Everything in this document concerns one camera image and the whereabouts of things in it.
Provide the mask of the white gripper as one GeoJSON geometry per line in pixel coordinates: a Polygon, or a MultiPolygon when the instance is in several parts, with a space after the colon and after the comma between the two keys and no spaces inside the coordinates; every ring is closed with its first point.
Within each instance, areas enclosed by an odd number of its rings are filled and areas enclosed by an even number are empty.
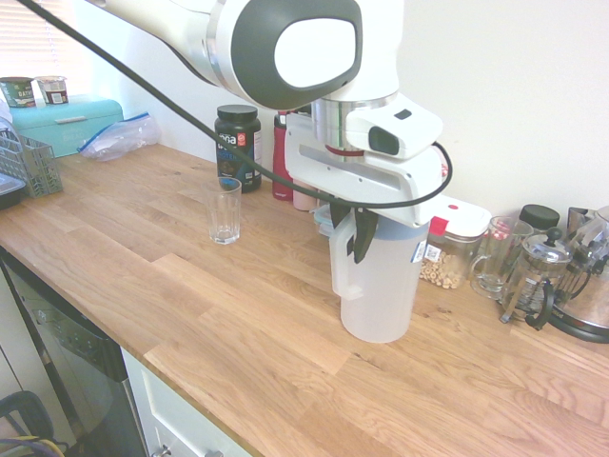
{"type": "MultiPolygon", "coordinates": [[[[368,153],[361,162],[343,162],[330,153],[313,133],[311,118],[291,113],[286,117],[285,165],[295,181],[353,202],[395,203],[423,197],[441,185],[442,162],[428,148],[408,161],[391,161],[368,153]]],[[[346,205],[331,203],[335,229],[350,213],[346,205]]],[[[360,264],[374,238],[379,215],[355,210],[354,262],[360,264]]]]}

